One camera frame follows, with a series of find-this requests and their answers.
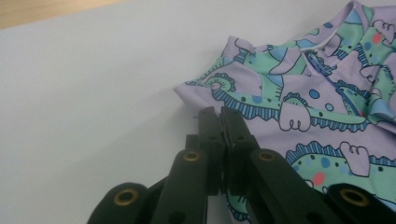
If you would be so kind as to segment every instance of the garment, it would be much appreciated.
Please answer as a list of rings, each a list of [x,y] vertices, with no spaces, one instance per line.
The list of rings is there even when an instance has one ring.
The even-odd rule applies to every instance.
[[[349,183],[396,210],[396,7],[352,1],[284,45],[231,36],[201,77],[175,87],[194,111],[239,110],[263,148],[276,150],[319,191]],[[238,221],[245,200],[228,196]]]

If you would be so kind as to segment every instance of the patterned fabric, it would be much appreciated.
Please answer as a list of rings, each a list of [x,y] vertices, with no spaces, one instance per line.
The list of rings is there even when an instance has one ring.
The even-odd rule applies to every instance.
[[[239,110],[260,146],[310,187],[353,184],[396,210],[394,74],[396,7],[353,1],[284,45],[231,36],[206,73],[175,91],[194,111]],[[227,199],[235,223],[249,222],[245,198]]]

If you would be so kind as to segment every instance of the wooden floor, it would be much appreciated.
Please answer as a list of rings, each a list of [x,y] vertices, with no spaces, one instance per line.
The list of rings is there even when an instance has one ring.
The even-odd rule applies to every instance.
[[[0,29],[40,21],[121,0],[0,0]]]

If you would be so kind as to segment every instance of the white table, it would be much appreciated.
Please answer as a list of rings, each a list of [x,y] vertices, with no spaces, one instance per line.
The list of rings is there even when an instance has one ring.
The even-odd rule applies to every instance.
[[[1,30],[0,223],[85,223],[118,184],[153,185],[197,132],[172,88],[228,35],[281,44],[346,4],[134,0]],[[208,223],[229,223],[209,202]]]

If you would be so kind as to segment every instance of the tabletop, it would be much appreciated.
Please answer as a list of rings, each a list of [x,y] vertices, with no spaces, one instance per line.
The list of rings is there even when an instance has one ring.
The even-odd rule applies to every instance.
[[[346,4],[133,0],[2,23],[0,223],[85,223],[118,184],[155,184],[197,133],[173,88],[204,73],[229,35],[281,44]],[[208,212],[230,223],[221,196]]]

